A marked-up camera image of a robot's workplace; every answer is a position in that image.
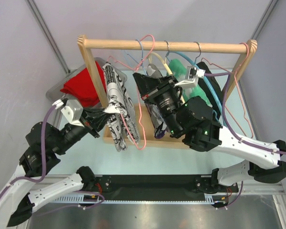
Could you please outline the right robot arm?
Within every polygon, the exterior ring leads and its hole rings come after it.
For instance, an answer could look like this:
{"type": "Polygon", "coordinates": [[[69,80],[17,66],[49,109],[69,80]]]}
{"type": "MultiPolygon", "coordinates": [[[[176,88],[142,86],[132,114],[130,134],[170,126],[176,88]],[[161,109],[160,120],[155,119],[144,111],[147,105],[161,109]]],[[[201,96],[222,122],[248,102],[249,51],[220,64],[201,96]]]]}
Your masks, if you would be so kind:
{"type": "Polygon", "coordinates": [[[286,178],[285,143],[266,143],[236,134],[229,125],[222,126],[213,116],[213,109],[199,96],[180,102],[180,86],[172,75],[152,78],[134,73],[140,96],[146,104],[154,104],[170,131],[171,138],[198,152],[216,151],[243,161],[226,168],[216,168],[210,179],[211,188],[222,191],[234,183],[255,180],[278,183],[286,178]]]}

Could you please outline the red trousers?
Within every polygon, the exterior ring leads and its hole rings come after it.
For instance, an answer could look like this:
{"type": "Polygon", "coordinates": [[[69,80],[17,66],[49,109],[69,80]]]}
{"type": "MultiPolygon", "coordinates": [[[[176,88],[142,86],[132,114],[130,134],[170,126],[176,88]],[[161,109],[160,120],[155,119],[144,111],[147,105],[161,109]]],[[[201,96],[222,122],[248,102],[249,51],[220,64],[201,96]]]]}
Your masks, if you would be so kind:
{"type": "Polygon", "coordinates": [[[83,107],[93,107],[100,102],[87,68],[68,80],[60,91],[77,98],[83,107]]]}

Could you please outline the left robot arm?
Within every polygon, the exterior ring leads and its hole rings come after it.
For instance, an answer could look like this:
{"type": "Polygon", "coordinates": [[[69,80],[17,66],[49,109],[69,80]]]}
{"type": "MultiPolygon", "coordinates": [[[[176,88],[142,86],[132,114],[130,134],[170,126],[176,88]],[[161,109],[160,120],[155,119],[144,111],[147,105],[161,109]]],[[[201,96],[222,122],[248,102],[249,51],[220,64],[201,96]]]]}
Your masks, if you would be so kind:
{"type": "Polygon", "coordinates": [[[52,106],[44,120],[33,126],[26,135],[29,147],[19,159],[12,177],[0,191],[0,229],[15,227],[27,221],[34,212],[72,192],[87,193],[97,197],[90,205],[77,204],[83,210],[93,208],[105,201],[100,192],[93,192],[97,178],[88,166],[80,167],[66,179],[39,190],[32,187],[43,181],[63,155],[86,134],[98,138],[98,132],[106,125],[110,114],[103,109],[89,109],[80,115],[80,125],[66,124],[59,130],[47,122],[56,107],[52,106]]]}

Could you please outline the light blue wire hanger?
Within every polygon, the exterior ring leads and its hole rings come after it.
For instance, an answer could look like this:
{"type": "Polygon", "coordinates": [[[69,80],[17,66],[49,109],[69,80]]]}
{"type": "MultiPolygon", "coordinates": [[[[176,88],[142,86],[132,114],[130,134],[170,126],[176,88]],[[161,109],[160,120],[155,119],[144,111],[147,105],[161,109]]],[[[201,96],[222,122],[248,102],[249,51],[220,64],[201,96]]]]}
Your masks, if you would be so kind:
{"type": "MultiPolygon", "coordinates": [[[[140,47],[141,47],[141,58],[140,58],[140,61],[141,61],[141,60],[143,60],[143,54],[144,54],[143,46],[142,46],[142,43],[140,42],[140,40],[136,39],[136,41],[139,43],[139,45],[140,45],[140,47]]],[[[139,61],[137,61],[137,60],[136,60],[132,55],[130,55],[126,50],[124,50],[124,53],[125,53],[128,57],[130,57],[136,64],[139,64],[139,61]]],[[[143,64],[143,63],[140,65],[140,67],[141,67],[142,71],[143,71],[144,73],[146,73],[146,70],[145,70],[145,68],[144,68],[144,64],[143,64]]]]}

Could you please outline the black white print trousers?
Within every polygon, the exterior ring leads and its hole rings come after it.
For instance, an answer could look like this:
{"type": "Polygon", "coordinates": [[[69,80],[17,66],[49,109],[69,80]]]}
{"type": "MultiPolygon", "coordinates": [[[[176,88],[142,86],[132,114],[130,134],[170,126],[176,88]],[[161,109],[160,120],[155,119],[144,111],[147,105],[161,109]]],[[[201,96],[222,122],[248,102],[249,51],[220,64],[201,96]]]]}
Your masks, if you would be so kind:
{"type": "Polygon", "coordinates": [[[125,137],[133,143],[140,142],[133,101],[115,68],[107,62],[102,69],[108,98],[105,113],[111,114],[107,125],[116,150],[118,152],[125,151],[127,149],[125,137]]]}

